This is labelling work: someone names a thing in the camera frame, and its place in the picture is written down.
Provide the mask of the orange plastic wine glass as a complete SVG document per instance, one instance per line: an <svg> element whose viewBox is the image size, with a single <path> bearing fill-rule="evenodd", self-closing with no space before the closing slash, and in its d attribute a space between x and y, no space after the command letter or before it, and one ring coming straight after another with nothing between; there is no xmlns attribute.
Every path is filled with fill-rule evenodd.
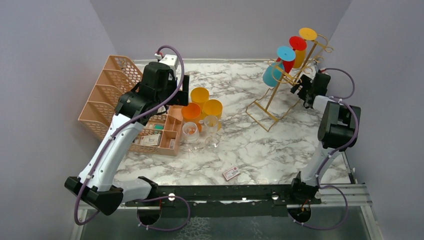
<svg viewBox="0 0 424 240"><path fill-rule="evenodd" d="M200 133L202 132L202 126L199 123L202 116L202 109L197 103L190 102L187 106L183 106L181 109L181 115L184 123L195 123L198 131Z"/></svg>

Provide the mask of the yellow plastic wine glass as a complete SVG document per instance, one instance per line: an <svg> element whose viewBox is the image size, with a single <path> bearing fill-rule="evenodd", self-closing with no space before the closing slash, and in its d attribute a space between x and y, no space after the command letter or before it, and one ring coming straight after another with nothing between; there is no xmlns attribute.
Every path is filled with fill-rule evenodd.
<svg viewBox="0 0 424 240"><path fill-rule="evenodd" d="M202 109L205 102L209 100L210 93L204 87L196 87L190 93L190 98L193 103L196 103Z"/></svg>

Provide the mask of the clear wine glass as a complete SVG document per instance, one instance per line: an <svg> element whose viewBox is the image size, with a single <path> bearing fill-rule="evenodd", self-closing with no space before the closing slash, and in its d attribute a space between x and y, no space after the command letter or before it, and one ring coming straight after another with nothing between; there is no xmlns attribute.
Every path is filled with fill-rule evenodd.
<svg viewBox="0 0 424 240"><path fill-rule="evenodd" d="M219 145L219 139L216 137L216 133L219 130L220 121L214 115L208 115L203 120L204 130L206 132L205 146L209 149L215 149Z"/></svg>
<svg viewBox="0 0 424 240"><path fill-rule="evenodd" d="M194 153L200 149L200 132L196 123L186 122L182 127L182 136L189 152Z"/></svg>

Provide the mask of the blue plastic wine glass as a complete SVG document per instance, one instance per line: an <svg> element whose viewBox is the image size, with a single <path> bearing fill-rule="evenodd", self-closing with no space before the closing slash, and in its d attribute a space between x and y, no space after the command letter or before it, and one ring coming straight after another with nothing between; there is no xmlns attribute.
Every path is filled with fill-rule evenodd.
<svg viewBox="0 0 424 240"><path fill-rule="evenodd" d="M294 67L296 57L295 51L288 46L280 46L276 53L277 59L268 66L262 76L263 82L271 88L277 86L277 80L283 75L283 72L278 68L284 70L285 73L289 73Z"/></svg>

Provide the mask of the red white staples box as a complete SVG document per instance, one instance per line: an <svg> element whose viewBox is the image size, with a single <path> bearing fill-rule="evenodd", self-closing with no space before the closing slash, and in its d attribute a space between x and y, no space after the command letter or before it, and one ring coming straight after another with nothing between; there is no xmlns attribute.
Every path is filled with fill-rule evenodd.
<svg viewBox="0 0 424 240"><path fill-rule="evenodd" d="M233 166L232 168L223 172L222 176L226 181L229 181L229 180L237 177L240 174L241 174L241 172L240 172L239 168L237 166Z"/></svg>

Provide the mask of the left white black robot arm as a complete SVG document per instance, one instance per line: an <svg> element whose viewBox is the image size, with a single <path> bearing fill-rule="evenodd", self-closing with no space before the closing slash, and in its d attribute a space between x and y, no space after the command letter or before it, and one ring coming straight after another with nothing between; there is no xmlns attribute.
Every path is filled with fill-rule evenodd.
<svg viewBox="0 0 424 240"><path fill-rule="evenodd" d="M122 203L140 200L152 205L157 200L154 182L138 177L115 182L118 166L130 145L164 105L187 105L190 77L176 78L167 64L153 61L144 67L141 81L121 95L111 124L94 156L78 176L70 176L64 186L74 195L78 206L84 201L106 216Z"/></svg>

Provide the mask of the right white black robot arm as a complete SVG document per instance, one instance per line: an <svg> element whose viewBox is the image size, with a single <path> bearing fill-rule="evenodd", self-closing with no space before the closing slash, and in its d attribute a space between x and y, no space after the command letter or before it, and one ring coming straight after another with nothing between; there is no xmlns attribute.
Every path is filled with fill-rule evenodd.
<svg viewBox="0 0 424 240"><path fill-rule="evenodd" d="M358 138L361 108L346 104L345 97L327 95L331 76L326 71L326 68L319 69L314 78L302 75L299 86L290 90L303 100L304 108L322 113L315 152L288 190L289 199L296 204L315 197L334 159L353 147Z"/></svg>

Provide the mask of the red plastic wine glass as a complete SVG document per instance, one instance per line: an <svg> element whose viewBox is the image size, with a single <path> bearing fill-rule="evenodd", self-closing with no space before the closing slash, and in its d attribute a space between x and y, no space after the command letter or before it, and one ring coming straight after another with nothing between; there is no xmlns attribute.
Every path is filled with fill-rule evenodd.
<svg viewBox="0 0 424 240"><path fill-rule="evenodd" d="M282 62L284 71L289 73L292 69L302 66L306 57L306 41L300 36L292 36L289 39L289 46L277 48L277 62Z"/></svg>

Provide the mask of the yellow wine glass top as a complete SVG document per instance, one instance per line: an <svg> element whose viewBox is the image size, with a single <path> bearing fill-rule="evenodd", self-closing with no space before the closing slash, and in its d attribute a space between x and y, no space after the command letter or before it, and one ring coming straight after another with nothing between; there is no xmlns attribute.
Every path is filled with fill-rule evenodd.
<svg viewBox="0 0 424 240"><path fill-rule="evenodd" d="M306 49L308 47L307 41L314 41L318 34L315 30L308 27L303 27L299 30L298 36L292 36L289 43L295 52L295 59L293 67L300 68L306 58Z"/></svg>

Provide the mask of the teal grey correction tape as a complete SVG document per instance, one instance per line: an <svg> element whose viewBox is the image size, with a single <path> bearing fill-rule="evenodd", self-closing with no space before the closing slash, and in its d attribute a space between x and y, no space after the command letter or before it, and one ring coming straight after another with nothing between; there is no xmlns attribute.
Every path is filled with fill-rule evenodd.
<svg viewBox="0 0 424 240"><path fill-rule="evenodd" d="M165 128L165 126L163 124L155 123L153 125L154 130L163 130L164 128Z"/></svg>

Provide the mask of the peach plastic file organizer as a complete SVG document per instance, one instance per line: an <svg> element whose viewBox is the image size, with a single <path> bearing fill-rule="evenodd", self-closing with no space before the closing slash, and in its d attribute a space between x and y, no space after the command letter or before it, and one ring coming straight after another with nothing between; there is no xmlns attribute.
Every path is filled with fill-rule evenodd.
<svg viewBox="0 0 424 240"><path fill-rule="evenodd" d="M178 88L180 59L157 54L143 70L126 56L110 55L100 73L78 121L102 140L119 113L132 119L167 99ZM182 108L189 103L190 77L184 75L182 89L165 104L138 122L143 130L129 147L131 152L176 156L183 126Z"/></svg>

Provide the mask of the red white box in organizer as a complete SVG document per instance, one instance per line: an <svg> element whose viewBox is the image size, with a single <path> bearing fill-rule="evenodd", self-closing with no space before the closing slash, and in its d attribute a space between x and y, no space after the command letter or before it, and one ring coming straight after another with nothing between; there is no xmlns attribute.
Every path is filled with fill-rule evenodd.
<svg viewBox="0 0 424 240"><path fill-rule="evenodd" d="M175 144L176 144L176 140L175 139L171 139L169 142L169 148L170 149L174 149L175 148Z"/></svg>

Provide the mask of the white stapler box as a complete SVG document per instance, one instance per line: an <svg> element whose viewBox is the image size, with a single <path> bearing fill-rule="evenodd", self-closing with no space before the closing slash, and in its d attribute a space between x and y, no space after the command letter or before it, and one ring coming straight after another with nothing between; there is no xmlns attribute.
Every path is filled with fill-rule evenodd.
<svg viewBox="0 0 424 240"><path fill-rule="evenodd" d="M161 141L161 134L144 135L140 138L139 144L142 146L158 147Z"/></svg>

